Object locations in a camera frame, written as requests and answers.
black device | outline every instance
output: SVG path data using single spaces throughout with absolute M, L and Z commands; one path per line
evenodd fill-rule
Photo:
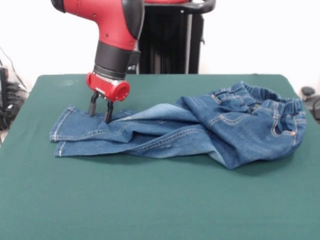
M 9 81 L 9 71 L 0 66 L 1 102 L 0 102 L 0 131 L 8 130 L 15 120 L 27 98 L 25 91 L 17 82 Z
M 320 124 L 320 95 L 315 95 L 316 91 L 312 87 L 305 86 L 301 89 L 303 102 L 311 112 L 315 120 Z

black metal frame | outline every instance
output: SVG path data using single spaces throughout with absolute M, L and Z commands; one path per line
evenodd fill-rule
M 137 48 L 138 67 L 129 74 L 198 74 L 204 19 L 216 0 L 204 4 L 146 4 Z

jeans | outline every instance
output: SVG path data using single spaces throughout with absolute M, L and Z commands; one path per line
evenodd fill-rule
M 182 96 L 141 112 L 103 114 L 68 107 L 52 127 L 54 155 L 124 153 L 150 158 L 206 154 L 227 169 L 291 155 L 306 131 L 300 99 L 239 82 L 201 96 Z

green table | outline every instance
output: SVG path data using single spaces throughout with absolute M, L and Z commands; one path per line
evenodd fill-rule
M 54 158 L 49 130 L 88 109 L 85 75 L 41 76 L 0 149 L 0 240 L 318 240 L 320 129 L 294 155 L 227 170 L 206 155 Z M 115 111 L 245 81 L 296 97 L 280 75 L 129 75 Z M 98 111 L 106 109 L 99 100 Z

handle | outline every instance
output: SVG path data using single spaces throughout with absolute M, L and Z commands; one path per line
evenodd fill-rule
M 144 4 L 148 12 L 157 13 L 180 13 L 180 14 L 205 14 L 211 12 L 216 6 L 216 0 L 203 0 L 201 3 L 185 2 L 177 4 L 160 4 L 148 3 Z

